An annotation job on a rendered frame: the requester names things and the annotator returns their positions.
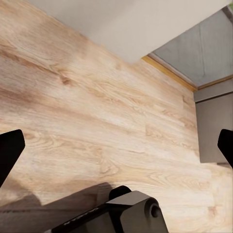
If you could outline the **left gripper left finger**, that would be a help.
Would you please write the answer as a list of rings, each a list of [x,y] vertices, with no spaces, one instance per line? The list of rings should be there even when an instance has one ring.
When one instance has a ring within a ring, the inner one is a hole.
[[[25,149],[21,129],[0,134],[0,187]]]

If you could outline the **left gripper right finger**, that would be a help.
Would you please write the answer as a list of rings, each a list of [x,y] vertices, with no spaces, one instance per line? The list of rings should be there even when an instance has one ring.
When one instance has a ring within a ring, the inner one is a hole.
[[[217,145],[233,168],[233,131],[222,129]]]

